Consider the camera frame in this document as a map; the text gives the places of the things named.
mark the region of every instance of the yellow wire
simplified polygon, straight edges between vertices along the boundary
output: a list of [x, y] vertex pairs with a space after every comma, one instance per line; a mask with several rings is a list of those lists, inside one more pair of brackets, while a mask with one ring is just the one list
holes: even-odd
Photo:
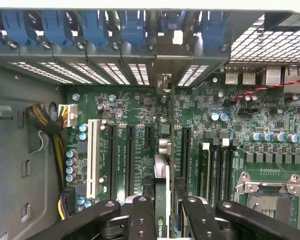
[[59, 215], [61, 217], [61, 220], [62, 221], [65, 220], [66, 219], [65, 215], [64, 215], [64, 213], [62, 212], [62, 209], [61, 209], [61, 199], [59, 199], [59, 201], [58, 201], [58, 210], [59, 210]]

